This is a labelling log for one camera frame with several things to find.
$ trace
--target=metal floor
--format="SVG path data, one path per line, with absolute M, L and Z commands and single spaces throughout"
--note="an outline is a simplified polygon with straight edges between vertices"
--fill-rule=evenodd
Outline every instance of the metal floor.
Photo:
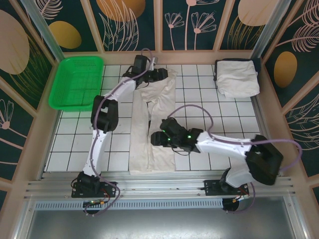
M 237 215 L 215 208 L 110 210 L 95 218 L 86 217 L 82 211 L 35 211 L 27 238 L 293 239 L 295 236 L 283 200 L 257 198 L 250 210 Z

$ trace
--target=metal frame bar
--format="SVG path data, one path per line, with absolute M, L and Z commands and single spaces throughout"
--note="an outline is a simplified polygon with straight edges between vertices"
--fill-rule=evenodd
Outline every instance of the metal frame bar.
M 52 32 L 50 31 L 48 24 L 46 23 L 41 13 L 39 12 L 35 1 L 21 0 L 21 3 L 23 4 L 29 16 L 31 17 L 34 25 L 36 26 L 36 28 L 39 30 L 42 37 L 46 41 L 48 47 L 50 48 L 51 52 L 55 56 L 56 60 L 58 62 L 61 62 L 65 58 L 64 54 L 60 46 L 56 42 L 54 36 L 52 35 Z
M 256 45 L 251 53 L 250 59 L 260 58 L 264 49 L 267 46 L 268 41 L 276 31 L 278 25 L 285 12 L 287 11 L 291 0 L 280 0 L 274 8 L 266 26 L 264 27 L 260 37 L 258 38 Z

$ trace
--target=white tile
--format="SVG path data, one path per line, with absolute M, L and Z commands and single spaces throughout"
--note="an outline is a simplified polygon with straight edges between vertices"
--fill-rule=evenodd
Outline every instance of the white tile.
M 92 111 L 82 111 L 80 112 L 80 118 L 91 118 Z
M 183 76 L 198 76 L 196 65 L 182 65 Z
M 119 76 L 120 66 L 105 66 L 104 77 L 106 76 Z
M 241 117 L 240 121 L 244 132 L 259 132 L 259 127 L 255 117 Z
M 191 117 L 187 118 L 187 129 L 200 128 L 204 129 L 204 118 L 203 117 Z
M 183 88 L 183 77 L 176 76 L 176 89 L 182 89 L 182 88 Z
M 176 71 L 178 76 L 182 75 L 182 73 L 181 73 L 181 65 L 167 65 L 167 68 Z
M 132 103 L 119 103 L 119 117 L 132 117 Z
M 218 90 L 217 90 L 217 96 L 218 96 L 218 101 L 220 101 L 220 102 L 233 102 L 233 101 L 235 101 L 235 98 L 225 97 L 225 95 L 221 94 Z
M 183 76 L 184 88 L 199 88 L 198 76 Z
M 110 153 L 104 152 L 103 156 L 102 156 L 102 162 L 101 162 L 101 171 L 102 172 L 108 171 L 109 159 L 110 159 Z
M 201 88 L 216 88 L 212 76 L 199 76 L 199 85 Z
M 164 69 L 166 69 L 166 65 L 155 65 L 154 68 L 155 68 L 155 69 L 159 69 L 159 68 L 164 68 Z
M 89 152 L 93 136 L 91 134 L 76 134 L 72 152 Z
M 222 119 L 225 132 L 242 132 L 239 117 L 223 117 Z
M 183 126 L 184 128 L 187 128 L 186 126 L 186 118 L 182 118 L 182 117 L 177 117 L 175 118 L 177 123 L 180 125 L 180 126 Z
M 110 152 L 111 151 L 111 141 L 112 141 L 112 136 L 109 136 L 108 139 L 106 139 L 106 143 L 105 143 L 105 152 Z
M 187 105 L 196 105 L 201 107 L 201 103 L 189 102 Z M 186 117 L 203 117 L 203 110 L 197 107 L 186 107 Z
M 111 152 L 109 171 L 128 171 L 129 156 L 128 152 Z
M 79 119 L 78 126 L 76 127 L 76 133 L 93 133 L 93 127 L 90 118 Z
M 180 155 L 178 153 L 174 153 L 175 154 L 175 166 L 176 166 L 176 171 L 182 171 L 182 170 L 190 170 L 189 169 L 189 157 L 188 157 L 188 153 L 186 152 L 179 152 Z
M 127 69 L 130 67 L 130 65 L 121 65 L 121 70 L 120 70 L 120 77 L 123 76 L 123 74 L 127 71 Z
M 184 90 L 176 89 L 175 90 L 175 102 L 184 102 Z
M 243 133 L 225 133 L 225 135 L 230 138 L 244 138 Z
M 216 89 L 200 89 L 203 102 L 218 102 Z
M 113 89 L 119 83 L 119 77 L 103 77 L 102 89 Z
M 103 90 L 101 90 L 101 96 L 106 95 L 110 91 L 111 91 L 111 89 L 103 89 Z
M 199 89 L 184 89 L 185 102 L 201 102 Z
M 225 170 L 230 168 L 229 158 L 217 153 L 209 153 L 211 170 Z
M 197 65 L 199 76 L 213 76 L 213 68 L 211 65 Z
M 182 102 L 177 102 L 175 103 L 175 109 L 177 109 L 178 107 L 184 106 L 185 104 Z M 175 117 L 185 117 L 185 108 L 181 108 L 179 111 L 175 112 Z
M 220 108 L 218 102 L 203 102 L 203 108 L 207 110 L 211 116 L 218 117 L 220 116 Z
M 111 151 L 130 151 L 130 135 L 114 134 L 112 135 Z
M 47 171 L 66 171 L 70 153 L 51 153 Z
M 210 170 L 208 153 L 195 153 L 189 155 L 191 170 Z
M 246 98 L 235 98 L 236 102 L 251 102 L 251 98 L 250 97 L 246 97 Z
M 251 102 L 237 102 L 239 116 L 255 116 L 253 104 Z
M 89 152 L 72 152 L 67 171 L 81 172 L 85 166 Z
M 220 102 L 221 116 L 238 116 L 235 102 Z
M 63 112 L 62 118 L 79 118 L 80 112 Z
M 215 65 L 211 65 L 211 67 L 213 68 L 213 73 L 215 75 Z
M 214 125 L 213 129 L 210 130 L 211 133 L 224 133 L 224 126 L 221 117 L 213 117 Z M 211 126 L 211 121 L 209 117 L 205 117 L 206 130 Z
M 259 132 L 255 132 L 255 133 L 244 133 L 245 138 L 255 138 L 257 134 L 260 134 Z
M 119 118 L 119 123 L 113 133 L 131 133 L 131 118 Z
M 78 119 L 61 119 L 58 134 L 74 134 Z
M 58 134 L 55 137 L 53 152 L 70 152 L 73 143 L 73 134 Z

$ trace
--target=white leaf pattern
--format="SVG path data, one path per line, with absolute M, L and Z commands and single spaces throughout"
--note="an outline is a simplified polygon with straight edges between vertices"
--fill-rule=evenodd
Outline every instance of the white leaf pattern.
M 35 0 L 44 19 L 53 20 L 63 8 L 61 0 Z

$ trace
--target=floral wallpaper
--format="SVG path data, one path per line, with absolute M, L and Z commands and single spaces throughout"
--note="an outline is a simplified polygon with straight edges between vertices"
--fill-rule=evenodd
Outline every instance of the floral wallpaper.
M 286 114 L 286 119 L 294 140 L 303 148 L 308 177 L 319 174 L 319 85 Z
M 52 65 L 8 0 L 0 4 L 0 79 L 37 109 Z
M 212 50 L 224 0 L 163 0 L 162 49 Z
M 11 180 L 33 117 L 0 89 L 0 178 Z
M 91 0 L 105 51 L 155 50 L 153 0 Z
M 319 1 L 304 0 L 265 66 L 284 106 L 319 71 Z
M 63 52 L 97 51 L 80 0 L 34 0 L 34 2 Z
M 252 50 L 278 0 L 235 0 L 221 50 Z

